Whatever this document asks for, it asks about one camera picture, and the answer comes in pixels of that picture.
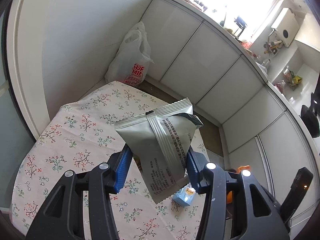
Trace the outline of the white wall water heater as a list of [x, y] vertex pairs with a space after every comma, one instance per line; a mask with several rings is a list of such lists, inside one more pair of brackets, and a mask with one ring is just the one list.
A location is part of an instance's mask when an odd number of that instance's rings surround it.
[[275, 30], [276, 35], [282, 40], [283, 45], [289, 48], [295, 35], [299, 31], [299, 24], [295, 18], [294, 13], [290, 8], [283, 8], [271, 25], [271, 28]]

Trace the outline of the snack bags on counter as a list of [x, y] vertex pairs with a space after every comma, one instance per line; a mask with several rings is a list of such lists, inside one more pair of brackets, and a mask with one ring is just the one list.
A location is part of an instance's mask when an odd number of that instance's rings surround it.
[[283, 78], [275, 83], [275, 87], [284, 94], [286, 87], [289, 87], [291, 90], [295, 90], [299, 84], [302, 82], [302, 77], [296, 75], [292, 70], [289, 69], [289, 66], [286, 66], [282, 71]]

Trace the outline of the silver foil snack wrapper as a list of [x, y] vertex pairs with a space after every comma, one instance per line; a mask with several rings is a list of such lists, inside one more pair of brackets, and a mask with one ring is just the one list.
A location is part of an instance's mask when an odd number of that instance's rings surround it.
[[156, 204], [189, 183], [187, 153], [198, 130], [184, 116], [165, 116], [168, 106], [114, 124]]

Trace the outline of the white kitchen cabinets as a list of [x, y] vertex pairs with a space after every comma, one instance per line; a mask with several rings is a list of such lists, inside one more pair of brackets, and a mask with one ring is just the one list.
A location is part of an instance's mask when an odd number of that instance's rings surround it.
[[267, 75], [230, 35], [183, 0], [146, 0], [142, 21], [154, 65], [147, 80], [188, 98], [220, 132], [226, 168], [248, 165], [279, 202], [297, 171], [313, 181], [290, 220], [299, 233], [319, 204], [319, 152], [307, 128]]

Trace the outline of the olive floor mat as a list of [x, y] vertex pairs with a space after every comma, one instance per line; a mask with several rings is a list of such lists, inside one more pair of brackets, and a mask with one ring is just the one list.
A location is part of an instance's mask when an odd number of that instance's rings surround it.
[[223, 156], [218, 126], [195, 111], [189, 99], [176, 99], [146, 80], [138, 85], [138, 89], [168, 103], [169, 106], [166, 108], [170, 110], [165, 110], [165, 116], [180, 115], [184, 116], [185, 120], [188, 119], [189, 122], [193, 122], [193, 126], [197, 126], [197, 129], [201, 133], [205, 148], [210, 150], [210, 152]]

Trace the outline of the white plastic shopping bag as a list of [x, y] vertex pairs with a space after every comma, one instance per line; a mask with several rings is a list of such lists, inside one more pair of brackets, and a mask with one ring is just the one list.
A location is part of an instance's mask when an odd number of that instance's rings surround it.
[[140, 21], [125, 35], [108, 67], [105, 80], [107, 83], [119, 81], [137, 87], [144, 81], [151, 63], [151, 47], [145, 25]]

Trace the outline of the light blue milk carton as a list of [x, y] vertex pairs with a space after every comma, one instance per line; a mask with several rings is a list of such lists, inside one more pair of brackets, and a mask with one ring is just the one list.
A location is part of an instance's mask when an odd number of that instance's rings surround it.
[[172, 200], [182, 207], [190, 206], [195, 194], [195, 189], [188, 183], [173, 195]]

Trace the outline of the floral tablecloth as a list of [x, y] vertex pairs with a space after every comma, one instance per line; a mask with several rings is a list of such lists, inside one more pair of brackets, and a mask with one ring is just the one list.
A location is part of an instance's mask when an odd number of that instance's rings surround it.
[[[89, 171], [124, 146], [117, 120], [171, 103], [155, 92], [120, 82], [104, 85], [81, 100], [63, 105], [21, 163], [11, 200], [11, 222], [26, 234], [41, 204], [64, 172]], [[167, 198], [155, 204], [136, 164], [124, 187], [110, 196], [121, 239], [195, 239], [204, 196], [188, 207]]]

